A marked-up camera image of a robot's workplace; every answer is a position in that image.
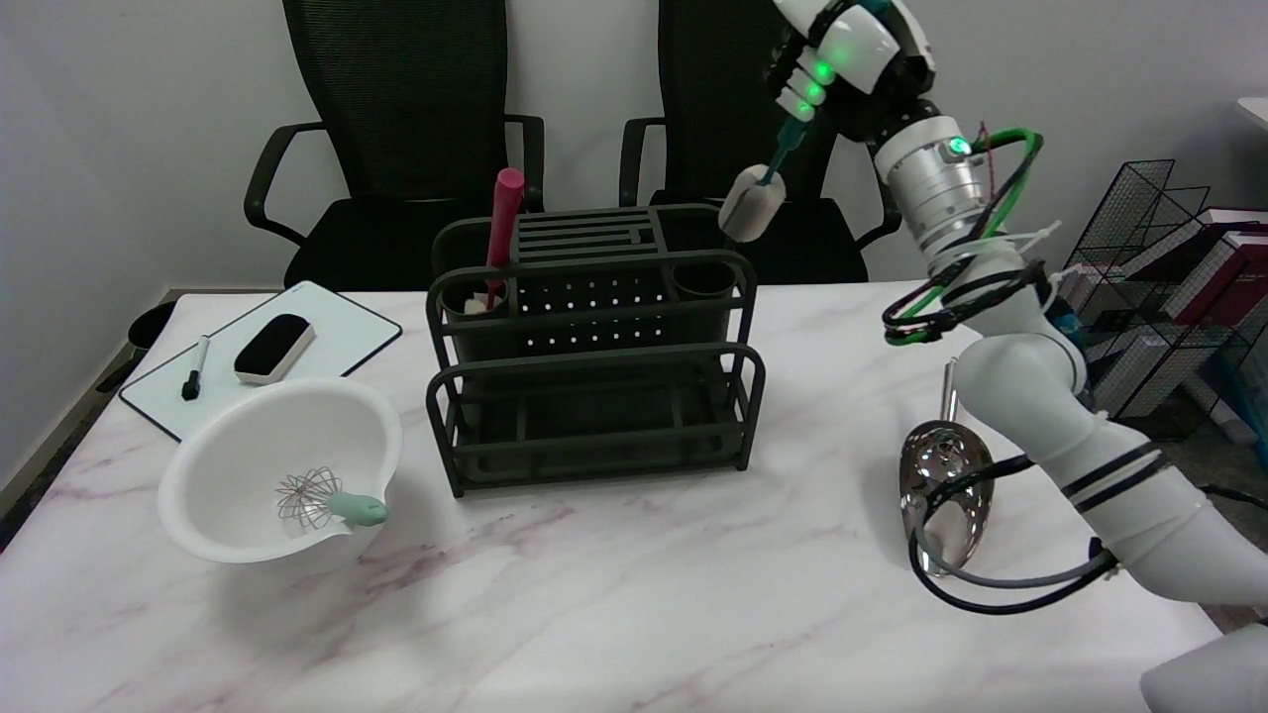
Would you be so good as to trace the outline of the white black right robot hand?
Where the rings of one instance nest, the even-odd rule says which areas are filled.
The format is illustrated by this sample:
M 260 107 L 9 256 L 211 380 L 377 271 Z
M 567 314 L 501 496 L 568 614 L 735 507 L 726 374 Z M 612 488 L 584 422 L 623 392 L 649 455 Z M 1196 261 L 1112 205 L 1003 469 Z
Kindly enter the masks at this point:
M 766 71 L 776 104 L 809 126 L 825 113 L 837 134 L 881 148 L 932 115 L 923 100 L 936 63 L 902 1 L 776 1 L 784 41 Z

